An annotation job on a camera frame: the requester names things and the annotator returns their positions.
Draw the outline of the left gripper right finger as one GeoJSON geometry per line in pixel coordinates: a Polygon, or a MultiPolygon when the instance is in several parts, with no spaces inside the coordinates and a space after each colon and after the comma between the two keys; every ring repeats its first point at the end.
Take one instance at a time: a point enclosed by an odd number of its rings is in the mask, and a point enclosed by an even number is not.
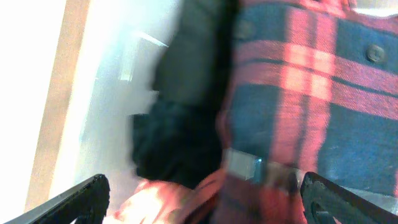
{"type": "Polygon", "coordinates": [[[308,223],[397,223],[397,198],[341,187],[307,172],[300,188],[308,223]]]}

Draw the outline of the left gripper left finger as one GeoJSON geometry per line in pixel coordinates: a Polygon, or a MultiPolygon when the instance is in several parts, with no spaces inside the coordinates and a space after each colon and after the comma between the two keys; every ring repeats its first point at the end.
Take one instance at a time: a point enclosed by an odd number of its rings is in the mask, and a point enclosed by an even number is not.
{"type": "Polygon", "coordinates": [[[109,193],[106,176],[96,174],[5,224],[102,224],[109,193]]]}

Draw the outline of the pink shirt with gold letters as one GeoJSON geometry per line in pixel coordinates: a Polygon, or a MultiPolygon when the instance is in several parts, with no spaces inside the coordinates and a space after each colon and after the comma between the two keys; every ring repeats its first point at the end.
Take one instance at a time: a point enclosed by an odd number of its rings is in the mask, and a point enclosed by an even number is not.
{"type": "Polygon", "coordinates": [[[144,180],[120,209],[103,219],[103,224],[199,223],[218,201],[225,178],[220,169],[193,190],[180,184],[144,180]]]}

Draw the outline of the dark navy shirt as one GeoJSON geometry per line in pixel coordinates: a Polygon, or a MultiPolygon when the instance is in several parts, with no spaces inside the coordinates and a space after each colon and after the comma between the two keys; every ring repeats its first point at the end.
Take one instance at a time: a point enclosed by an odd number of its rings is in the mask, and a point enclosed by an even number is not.
{"type": "Polygon", "coordinates": [[[158,99],[147,114],[131,116],[136,175],[194,189],[221,165],[213,110],[158,99]]]}

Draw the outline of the red navy plaid shirt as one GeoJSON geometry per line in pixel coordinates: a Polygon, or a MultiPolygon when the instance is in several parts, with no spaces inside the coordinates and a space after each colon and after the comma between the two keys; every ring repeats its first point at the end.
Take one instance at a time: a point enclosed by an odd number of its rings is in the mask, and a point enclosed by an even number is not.
{"type": "Polygon", "coordinates": [[[243,1],[236,29],[225,178],[199,223],[308,223],[307,172],[397,198],[397,16],[243,1]]]}

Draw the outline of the black shirt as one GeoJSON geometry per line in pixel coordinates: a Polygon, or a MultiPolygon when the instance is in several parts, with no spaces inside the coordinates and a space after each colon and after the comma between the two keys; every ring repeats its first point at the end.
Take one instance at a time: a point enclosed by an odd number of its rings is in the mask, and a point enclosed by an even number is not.
{"type": "Polygon", "coordinates": [[[162,99],[218,110],[231,69],[237,0],[184,0],[178,29],[152,84],[162,99]]]}

